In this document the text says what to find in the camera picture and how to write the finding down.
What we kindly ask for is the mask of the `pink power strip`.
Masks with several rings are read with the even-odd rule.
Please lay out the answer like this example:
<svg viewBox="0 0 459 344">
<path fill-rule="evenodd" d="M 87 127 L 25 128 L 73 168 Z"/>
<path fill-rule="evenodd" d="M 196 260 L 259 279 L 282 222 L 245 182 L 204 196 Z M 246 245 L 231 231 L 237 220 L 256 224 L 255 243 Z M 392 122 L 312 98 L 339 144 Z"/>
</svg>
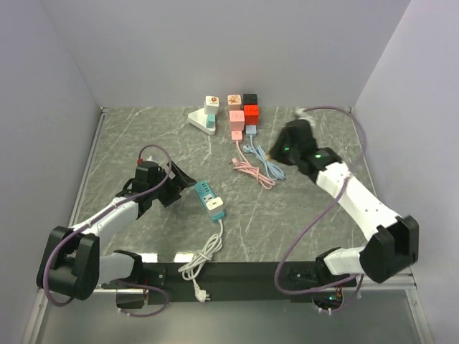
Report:
<svg viewBox="0 0 459 344">
<path fill-rule="evenodd" d="M 234 142 L 240 142 L 242 140 L 242 131 L 239 131 L 239 130 L 232 131 L 231 138 Z"/>
</svg>

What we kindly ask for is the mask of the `red cube socket adapter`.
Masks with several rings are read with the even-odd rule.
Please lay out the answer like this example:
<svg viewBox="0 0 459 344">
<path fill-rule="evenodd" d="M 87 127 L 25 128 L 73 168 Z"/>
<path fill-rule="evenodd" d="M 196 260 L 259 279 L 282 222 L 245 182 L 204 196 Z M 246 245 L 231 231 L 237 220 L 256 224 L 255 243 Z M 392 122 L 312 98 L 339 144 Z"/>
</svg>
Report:
<svg viewBox="0 0 459 344">
<path fill-rule="evenodd" d="M 260 109 L 258 105 L 244 105 L 245 125 L 257 125 L 259 123 Z"/>
</svg>

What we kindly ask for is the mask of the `black cube adapter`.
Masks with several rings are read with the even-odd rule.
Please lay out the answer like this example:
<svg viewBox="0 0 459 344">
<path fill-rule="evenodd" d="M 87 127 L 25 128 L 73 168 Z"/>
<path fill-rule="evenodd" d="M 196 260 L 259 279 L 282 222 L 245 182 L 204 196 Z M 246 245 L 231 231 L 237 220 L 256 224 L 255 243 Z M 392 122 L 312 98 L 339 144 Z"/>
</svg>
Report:
<svg viewBox="0 0 459 344">
<path fill-rule="evenodd" d="M 257 105 L 258 100 L 257 100 L 257 95 L 252 94 L 252 93 L 245 93 L 242 95 L 242 104 L 244 106 L 246 105 Z"/>
</svg>

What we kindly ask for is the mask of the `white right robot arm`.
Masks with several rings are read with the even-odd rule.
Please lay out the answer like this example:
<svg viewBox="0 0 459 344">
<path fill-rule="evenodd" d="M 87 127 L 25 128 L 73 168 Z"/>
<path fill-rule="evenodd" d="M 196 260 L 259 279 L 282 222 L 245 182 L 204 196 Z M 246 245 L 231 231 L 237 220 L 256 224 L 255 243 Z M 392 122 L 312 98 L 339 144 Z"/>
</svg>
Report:
<svg viewBox="0 0 459 344">
<path fill-rule="evenodd" d="M 341 280 L 350 282 L 358 274 L 383 283 L 417 262 L 418 222 L 385 206 L 334 150 L 318 147 L 307 120 L 287 123 L 270 149 L 270 157 L 298 167 L 303 175 L 332 196 L 366 239 L 362 247 L 333 248 L 316 257 L 303 274 L 307 288 L 330 287 Z"/>
</svg>

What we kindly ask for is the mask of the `pink cube socket adapter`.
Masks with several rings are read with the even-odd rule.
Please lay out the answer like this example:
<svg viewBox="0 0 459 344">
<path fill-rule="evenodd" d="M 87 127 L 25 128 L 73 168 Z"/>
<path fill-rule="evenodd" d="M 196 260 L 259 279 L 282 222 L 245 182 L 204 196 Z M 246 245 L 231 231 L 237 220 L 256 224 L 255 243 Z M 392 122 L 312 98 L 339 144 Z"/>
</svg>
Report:
<svg viewBox="0 0 459 344">
<path fill-rule="evenodd" d="M 245 114 L 243 110 L 229 111 L 229 128 L 231 131 L 243 131 L 245 128 Z"/>
</svg>

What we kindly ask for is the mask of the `pink deer cube adapter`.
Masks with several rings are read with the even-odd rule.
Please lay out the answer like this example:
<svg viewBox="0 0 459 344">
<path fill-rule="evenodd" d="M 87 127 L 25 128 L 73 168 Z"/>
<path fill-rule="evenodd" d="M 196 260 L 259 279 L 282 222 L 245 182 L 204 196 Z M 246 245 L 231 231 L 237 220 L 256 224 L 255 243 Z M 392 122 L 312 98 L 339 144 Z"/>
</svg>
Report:
<svg viewBox="0 0 459 344">
<path fill-rule="evenodd" d="M 228 95 L 227 96 L 227 109 L 229 111 L 242 109 L 241 95 Z"/>
</svg>

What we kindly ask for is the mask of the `light blue power strip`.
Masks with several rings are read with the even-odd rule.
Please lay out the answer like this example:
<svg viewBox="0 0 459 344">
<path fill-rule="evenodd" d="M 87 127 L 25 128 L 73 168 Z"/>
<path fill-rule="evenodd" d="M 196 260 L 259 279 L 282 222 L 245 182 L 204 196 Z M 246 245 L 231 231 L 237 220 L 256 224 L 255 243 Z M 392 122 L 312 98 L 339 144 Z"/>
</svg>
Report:
<svg viewBox="0 0 459 344">
<path fill-rule="evenodd" d="M 256 136 L 257 135 L 257 126 L 256 125 L 246 125 L 245 126 L 245 133 L 248 136 Z"/>
</svg>

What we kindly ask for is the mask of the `teal power strip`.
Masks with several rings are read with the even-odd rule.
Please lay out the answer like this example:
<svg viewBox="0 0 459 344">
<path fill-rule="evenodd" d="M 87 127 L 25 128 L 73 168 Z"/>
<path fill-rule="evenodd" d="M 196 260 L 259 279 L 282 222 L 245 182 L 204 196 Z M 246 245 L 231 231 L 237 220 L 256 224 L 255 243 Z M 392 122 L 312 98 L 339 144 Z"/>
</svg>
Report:
<svg viewBox="0 0 459 344">
<path fill-rule="evenodd" d="M 215 196 L 210 185 L 206 181 L 201 181 L 194 185 L 194 190 L 206 209 L 209 218 L 213 222 L 223 220 L 225 217 L 223 200 L 221 197 Z"/>
</svg>

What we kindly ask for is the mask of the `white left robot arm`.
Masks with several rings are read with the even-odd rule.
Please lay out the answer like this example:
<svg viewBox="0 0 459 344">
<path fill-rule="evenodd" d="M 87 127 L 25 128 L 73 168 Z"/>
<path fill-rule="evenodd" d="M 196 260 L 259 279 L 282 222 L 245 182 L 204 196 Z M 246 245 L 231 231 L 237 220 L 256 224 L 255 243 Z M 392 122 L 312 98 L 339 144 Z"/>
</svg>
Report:
<svg viewBox="0 0 459 344">
<path fill-rule="evenodd" d="M 86 300 L 98 285 L 114 280 L 128 288 L 147 282 L 141 255 L 116 250 L 102 256 L 100 250 L 121 229 L 143 216 L 154 201 L 170 206 L 181 198 L 184 189 L 195 184 L 196 180 L 175 163 L 162 168 L 153 161 L 140 161 L 134 177 L 104 209 L 71 228 L 57 226 L 51 231 L 37 286 Z"/>
</svg>

